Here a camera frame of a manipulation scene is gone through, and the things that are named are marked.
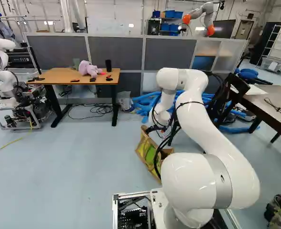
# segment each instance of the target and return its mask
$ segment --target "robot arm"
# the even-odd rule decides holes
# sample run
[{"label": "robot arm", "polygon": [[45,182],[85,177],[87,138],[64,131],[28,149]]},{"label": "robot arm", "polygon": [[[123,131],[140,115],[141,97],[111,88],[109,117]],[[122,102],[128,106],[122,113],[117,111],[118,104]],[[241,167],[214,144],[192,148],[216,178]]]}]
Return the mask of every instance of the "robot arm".
[{"label": "robot arm", "polygon": [[[247,208],[257,201],[260,183],[243,154],[214,126],[201,94],[208,84],[205,73],[193,69],[163,68],[157,82],[164,90],[184,89],[176,101],[183,131],[207,154],[175,153],[161,166],[163,191],[176,216],[197,228],[212,217],[213,209]],[[163,103],[160,107],[168,108]],[[156,115],[165,122],[165,115]]]},{"label": "robot arm", "polygon": [[206,2],[201,7],[186,14],[183,17],[183,23],[188,25],[191,19],[196,19],[200,17],[203,13],[206,13],[204,16],[204,25],[207,29],[207,36],[212,36],[215,33],[215,28],[213,26],[213,21],[212,21],[213,12],[214,12],[213,3]]},{"label": "robot arm", "polygon": [[8,64],[8,55],[5,53],[5,50],[13,49],[15,46],[14,42],[0,38],[0,81],[3,81],[0,89],[2,92],[11,91],[13,83],[16,82],[16,78],[11,72],[4,71]]}]

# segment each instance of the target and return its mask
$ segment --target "table leg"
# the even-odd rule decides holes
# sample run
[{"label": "table leg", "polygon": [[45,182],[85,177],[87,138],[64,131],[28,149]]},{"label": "table leg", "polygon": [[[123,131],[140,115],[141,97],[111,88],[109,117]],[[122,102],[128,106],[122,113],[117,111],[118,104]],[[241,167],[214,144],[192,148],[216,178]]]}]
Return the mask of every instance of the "table leg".
[{"label": "table leg", "polygon": [[271,143],[274,143],[274,141],[276,141],[278,138],[280,137],[280,134],[277,133],[271,140]]},{"label": "table leg", "polygon": [[256,128],[259,126],[260,123],[261,123],[261,120],[258,117],[256,117],[253,124],[249,128],[249,133],[252,134],[256,130]]},{"label": "table leg", "polygon": [[53,86],[52,85],[44,85],[44,87],[45,87],[45,90],[46,90],[46,97],[50,101],[51,106],[52,106],[54,112],[57,115],[55,120],[50,125],[51,128],[55,128],[58,125],[58,123],[60,122],[60,120],[64,117],[65,113],[67,113],[69,111],[69,109],[72,107],[72,104],[68,104],[62,111],[61,108],[60,108],[58,99],[56,97]]},{"label": "table leg", "polygon": [[112,94],[112,106],[113,106],[112,126],[116,126],[118,109],[119,109],[119,105],[116,103],[116,85],[111,85],[111,94]]}]

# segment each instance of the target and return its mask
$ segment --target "computer monitor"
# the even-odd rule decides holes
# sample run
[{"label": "computer monitor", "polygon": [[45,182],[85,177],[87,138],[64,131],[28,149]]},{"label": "computer monitor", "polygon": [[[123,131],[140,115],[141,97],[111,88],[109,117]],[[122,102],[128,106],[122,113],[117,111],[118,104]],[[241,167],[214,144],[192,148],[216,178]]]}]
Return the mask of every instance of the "computer monitor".
[{"label": "computer monitor", "polygon": [[215,33],[210,36],[214,38],[231,38],[236,20],[214,21]]}]

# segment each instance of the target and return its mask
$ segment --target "red object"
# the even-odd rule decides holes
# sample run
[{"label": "red object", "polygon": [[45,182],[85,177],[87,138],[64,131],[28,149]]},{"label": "red object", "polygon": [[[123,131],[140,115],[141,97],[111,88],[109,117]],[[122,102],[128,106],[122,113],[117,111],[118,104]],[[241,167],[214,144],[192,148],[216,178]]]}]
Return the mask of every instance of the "red object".
[{"label": "red object", "polygon": [[212,36],[215,33],[215,27],[213,25],[210,25],[207,27],[207,36]]},{"label": "red object", "polygon": [[182,19],[183,23],[186,25],[188,25],[190,23],[190,20],[191,20],[191,15],[189,15],[189,14],[184,15],[184,17]]}]

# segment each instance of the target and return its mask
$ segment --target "concrete floor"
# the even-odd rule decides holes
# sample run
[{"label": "concrete floor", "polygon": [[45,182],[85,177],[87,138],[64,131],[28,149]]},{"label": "concrete floor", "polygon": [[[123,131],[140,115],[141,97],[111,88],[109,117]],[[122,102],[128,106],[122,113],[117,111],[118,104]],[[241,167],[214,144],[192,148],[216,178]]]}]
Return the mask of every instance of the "concrete floor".
[{"label": "concrete floor", "polygon": [[[253,68],[247,63],[243,67]],[[258,71],[260,78],[281,85],[281,76]],[[86,107],[75,109],[75,117],[89,115]],[[137,115],[121,113],[114,128],[110,115],[83,121],[66,117],[57,128],[46,124],[1,150],[0,229],[112,228],[113,193],[159,187],[134,152],[140,120]],[[0,130],[0,146],[26,134]],[[275,134],[265,123],[251,135],[225,134],[261,181],[258,202],[233,210],[244,229],[265,228],[265,205],[281,193],[281,137],[269,143]],[[201,152],[182,131],[173,147],[175,152]]]}]

